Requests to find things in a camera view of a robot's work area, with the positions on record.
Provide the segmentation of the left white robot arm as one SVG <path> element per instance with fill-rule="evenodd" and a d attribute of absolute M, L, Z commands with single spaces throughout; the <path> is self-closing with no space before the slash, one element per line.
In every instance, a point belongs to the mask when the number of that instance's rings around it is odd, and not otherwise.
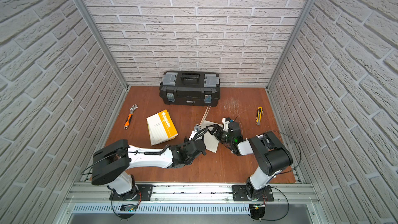
<path fill-rule="evenodd" d="M 127 140 L 118 140 L 93 154 L 91 183 L 106 185 L 119 195 L 134 192 L 135 182 L 126 170 L 143 167 L 179 169 L 189 166 L 199 155 L 206 154 L 204 135 L 207 128 L 196 125 L 191 136 L 179 145 L 167 145 L 163 149 L 139 148 Z"/>

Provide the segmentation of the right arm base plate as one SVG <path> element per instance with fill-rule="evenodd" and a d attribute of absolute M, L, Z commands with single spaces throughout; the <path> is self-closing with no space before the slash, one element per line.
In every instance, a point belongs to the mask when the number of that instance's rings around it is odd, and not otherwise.
<path fill-rule="evenodd" d="M 232 185 L 232 194 L 234 201 L 274 201 L 273 192 L 270 186 L 256 190 L 250 185 Z"/>

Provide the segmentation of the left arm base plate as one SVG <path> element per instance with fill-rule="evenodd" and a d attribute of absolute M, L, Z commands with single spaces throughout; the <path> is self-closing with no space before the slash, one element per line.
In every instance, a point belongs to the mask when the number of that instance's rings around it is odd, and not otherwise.
<path fill-rule="evenodd" d="M 152 195 L 154 185 L 138 184 L 128 193 L 119 195 L 113 190 L 109 199 L 113 201 L 149 201 Z"/>

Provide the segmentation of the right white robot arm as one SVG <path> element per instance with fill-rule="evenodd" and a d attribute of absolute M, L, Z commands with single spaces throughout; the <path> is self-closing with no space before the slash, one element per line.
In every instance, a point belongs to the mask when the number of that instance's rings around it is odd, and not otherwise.
<path fill-rule="evenodd" d="M 290 151 L 274 131 L 245 139 L 238 122 L 223 119 L 223 126 L 207 126 L 210 134 L 237 156 L 254 155 L 258 163 L 256 171 L 247 179 L 246 192 L 251 199 L 263 194 L 270 181 L 293 164 Z"/>

